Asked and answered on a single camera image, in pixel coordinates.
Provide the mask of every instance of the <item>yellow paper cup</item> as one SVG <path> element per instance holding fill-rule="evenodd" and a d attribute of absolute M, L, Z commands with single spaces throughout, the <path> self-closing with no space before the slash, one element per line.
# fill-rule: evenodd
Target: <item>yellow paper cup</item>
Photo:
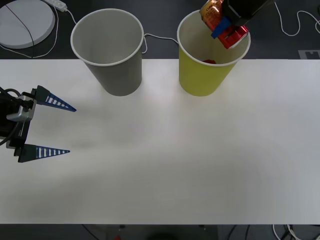
<path fill-rule="evenodd" d="M 183 89 L 194 96 L 212 94 L 236 63 L 249 51 L 250 34 L 234 48 L 226 49 L 210 29 L 199 11 L 186 16 L 177 31 L 179 42 L 179 81 Z M 214 60 L 217 64 L 205 63 Z"/>

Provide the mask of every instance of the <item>white cable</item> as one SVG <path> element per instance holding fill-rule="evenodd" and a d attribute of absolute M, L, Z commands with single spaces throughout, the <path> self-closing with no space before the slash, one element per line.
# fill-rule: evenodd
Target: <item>white cable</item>
<path fill-rule="evenodd" d="M 15 54 L 19 54 L 19 55 L 22 55 L 22 56 L 25 56 L 25 57 L 27 57 L 27 58 L 30 58 L 30 59 L 31 59 L 31 57 L 30 57 L 30 56 L 25 55 L 25 54 L 23 54 L 23 53 L 20 53 L 20 52 L 17 52 L 17 51 L 13 51 L 13 50 L 11 50 L 11 49 L 9 49 L 9 48 L 6 48 L 6 47 L 4 47 L 4 46 L 2 46 L 2 45 L 0 45 L 0 47 L 1 47 L 1 48 L 3 48 L 4 50 L 10 51 L 10 52 L 13 52 L 13 53 L 15 53 Z"/>
<path fill-rule="evenodd" d="M 54 7 L 54 10 L 55 10 L 55 14 L 56 14 L 56 31 L 55 31 L 55 39 L 54 39 L 54 43 L 53 43 L 53 46 L 52 48 L 46 53 L 46 54 L 43 54 L 43 55 L 40 55 L 40 56 L 34 56 L 33 58 L 34 59 L 38 59 L 38 58 L 41 58 L 41 57 L 44 57 L 44 56 L 47 56 L 51 51 L 52 49 L 54 49 L 55 45 L 56 45 L 56 42 L 57 42 L 57 38 L 58 38 L 58 29 L 59 29 L 59 15 L 58 15 L 58 12 L 57 12 L 57 9 Z M 20 52 L 17 52 L 17 51 L 13 51 L 9 48 L 6 48 L 2 45 L 0 45 L 1 48 L 3 48 L 4 50 L 7 50 L 7 51 L 10 51 L 10 52 L 13 52 L 15 54 L 19 54 L 19 55 L 22 55 L 22 56 L 25 56 L 29 59 L 32 59 L 31 56 L 28 56 L 28 55 L 25 55 L 23 53 L 20 53 Z"/>
<path fill-rule="evenodd" d="M 43 54 L 40 56 L 35 56 L 34 59 L 38 59 L 38 58 L 47 56 L 52 51 L 52 49 L 54 49 L 54 47 L 56 45 L 57 38 L 58 38 L 58 29 L 59 29 L 59 15 L 58 15 L 57 9 L 55 7 L 54 7 L 54 10 L 55 10 L 55 14 L 56 14 L 56 30 L 55 30 L 54 44 L 53 44 L 52 48 L 46 54 Z"/>
<path fill-rule="evenodd" d="M 68 12 L 71 15 L 74 24 L 77 24 L 77 22 L 76 22 L 76 20 L 74 18 L 74 15 L 68 9 L 66 9 L 65 11 Z"/>
<path fill-rule="evenodd" d="M 153 35 L 153 34 L 150 34 L 150 33 L 146 33 L 143 38 L 144 38 L 144 44 L 145 44 L 145 51 L 142 52 L 142 54 L 145 54 L 147 51 L 148 51 L 148 45 L 147 45 L 147 40 L 146 40 L 146 36 L 151 36 L 151 37 L 154 37 L 154 38 L 157 38 L 157 39 L 166 39 L 166 40 L 172 40 L 172 41 L 175 41 L 176 44 L 179 44 L 177 40 L 175 40 L 174 38 L 171 38 L 171 37 L 162 37 L 162 36 L 156 36 L 156 35 Z"/>
<path fill-rule="evenodd" d="M 300 238 L 298 238 L 296 236 L 295 232 L 291 230 L 290 225 L 287 225 L 287 228 L 288 228 L 289 232 L 291 233 L 292 237 L 294 237 L 295 240 L 301 240 Z"/>
<path fill-rule="evenodd" d="M 294 37 L 294 36 L 298 35 L 298 33 L 300 33 L 301 23 L 300 23 L 299 13 L 305 13 L 305 14 L 310 15 L 310 16 L 315 20 L 315 22 L 316 22 L 316 23 L 315 23 L 315 30 L 320 34 L 320 30 L 317 28 L 317 25 L 319 25 L 319 27 L 320 27 L 320 20 L 316 19 L 315 16 L 313 16 L 310 12 L 307 12 L 307 11 L 298 11 L 298 12 L 296 13 L 296 17 L 298 18 L 298 23 L 299 23 L 299 28 L 298 28 L 298 31 L 296 32 L 296 34 L 288 34 L 288 33 L 286 33 L 285 30 L 284 30 L 284 26 L 283 26 L 283 23 L 282 23 L 282 17 L 281 17 L 281 13 L 280 13 L 280 11 L 279 11 L 278 5 L 277 5 L 276 2 L 274 3 L 274 5 L 275 5 L 276 10 L 278 11 L 278 14 L 279 14 L 280 24 L 281 24 L 281 30 L 282 30 L 282 32 L 283 32 L 284 34 L 286 34 L 287 36 L 289 36 L 289 37 Z"/>
<path fill-rule="evenodd" d="M 274 236 L 276 237 L 276 239 L 281 240 L 281 238 L 278 236 L 278 234 L 277 234 L 277 232 L 276 232 L 276 229 L 275 229 L 275 225 L 274 225 L 274 224 L 272 225 L 272 230 L 273 230 L 273 234 L 274 234 Z"/>

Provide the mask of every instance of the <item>white round object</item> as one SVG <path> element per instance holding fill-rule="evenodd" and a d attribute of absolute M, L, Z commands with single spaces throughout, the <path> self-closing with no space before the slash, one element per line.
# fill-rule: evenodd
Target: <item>white round object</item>
<path fill-rule="evenodd" d="M 55 26 L 53 11 L 41 0 L 16 0 L 7 6 L 27 26 L 35 45 L 48 37 Z M 6 6 L 0 8 L 0 45 L 11 49 L 33 45 L 28 30 L 19 19 Z"/>

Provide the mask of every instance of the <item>gray paper cup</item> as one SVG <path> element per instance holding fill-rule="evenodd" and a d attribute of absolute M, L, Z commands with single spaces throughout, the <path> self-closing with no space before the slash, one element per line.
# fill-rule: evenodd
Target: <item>gray paper cup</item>
<path fill-rule="evenodd" d="M 144 29 L 131 13 L 101 9 L 82 18 L 71 33 L 71 47 L 103 88 L 115 96 L 133 93 L 142 80 Z"/>

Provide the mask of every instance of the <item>cup rim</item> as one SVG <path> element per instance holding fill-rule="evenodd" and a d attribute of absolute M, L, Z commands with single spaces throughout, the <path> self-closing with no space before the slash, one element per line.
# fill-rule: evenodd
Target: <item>cup rim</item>
<path fill-rule="evenodd" d="M 93 14 L 96 14 L 98 12 L 104 12 L 104 11 L 115 11 L 115 12 L 122 12 L 122 13 L 125 13 L 125 14 L 128 14 L 130 15 L 131 17 L 133 17 L 139 24 L 140 28 L 141 28 L 141 41 L 139 43 L 139 46 L 137 47 L 137 49 L 132 53 L 130 54 L 128 57 L 120 60 L 120 61 L 116 61 L 116 62 L 113 62 L 113 63 L 95 63 L 95 62 L 91 62 L 91 61 L 88 61 L 86 59 L 84 59 L 83 57 L 81 57 L 75 47 L 74 47 L 74 34 L 75 34 L 75 30 L 77 29 L 77 27 L 79 26 L 79 24 L 81 24 L 82 21 L 84 21 L 85 19 L 87 19 L 89 16 L 93 15 Z M 73 30 L 72 30 L 72 33 L 71 33 L 71 37 L 70 37 L 70 43 L 71 43 L 71 48 L 72 48 L 72 51 L 73 53 L 79 58 L 81 59 L 82 61 L 84 61 L 86 64 L 89 64 L 89 65 L 92 65 L 92 66 L 97 66 L 97 67 L 110 67 L 110 66 L 115 66 L 115 65 L 119 65 L 119 64 L 122 64 L 124 63 L 125 61 L 131 59 L 138 51 L 139 49 L 141 48 L 143 42 L 144 42 L 144 35 L 145 35 L 145 32 L 144 32 L 144 27 L 142 26 L 141 22 L 139 21 L 139 19 L 133 15 L 132 13 L 128 12 L 128 11 L 125 11 L 125 10 L 121 10 L 121 9 L 117 9 L 117 8 L 104 8 L 104 9 L 100 9 L 100 10 L 96 10 L 96 11 L 93 11 L 93 12 L 90 12 L 89 14 L 85 15 L 83 18 L 81 18 L 80 21 L 77 22 L 77 24 L 74 26 Z"/>
<path fill-rule="evenodd" d="M 196 14 L 196 13 L 199 13 L 200 10 L 196 10 L 196 11 L 193 11 L 191 12 L 190 14 L 188 14 L 179 24 L 179 27 L 178 27 L 178 30 L 177 30 L 177 39 L 178 39 L 178 43 L 179 43 L 179 47 L 182 49 L 182 51 L 189 57 L 191 58 L 193 61 L 199 63 L 199 64 L 202 64 L 202 65 L 206 65 L 206 66 L 210 66 L 210 67 L 226 67 L 226 66 L 230 66 L 232 64 L 235 64 L 237 63 L 239 60 L 243 59 L 244 56 L 248 53 L 249 49 L 250 49 L 250 45 L 251 45 L 251 35 L 250 35 L 250 32 L 248 33 L 247 37 L 246 38 L 249 38 L 248 39 L 248 45 L 246 47 L 246 50 L 244 51 L 244 53 L 238 57 L 236 60 L 233 60 L 231 62 L 228 62 L 228 63 L 223 63 L 223 64 L 211 64 L 211 63 L 206 63 L 206 62 L 203 62 L 203 61 L 200 61 L 198 59 L 196 59 L 195 57 L 193 57 L 191 54 L 189 54 L 184 46 L 182 45 L 181 41 L 180 41 L 180 29 L 182 27 L 182 24 L 189 18 L 191 17 L 192 15 Z"/>

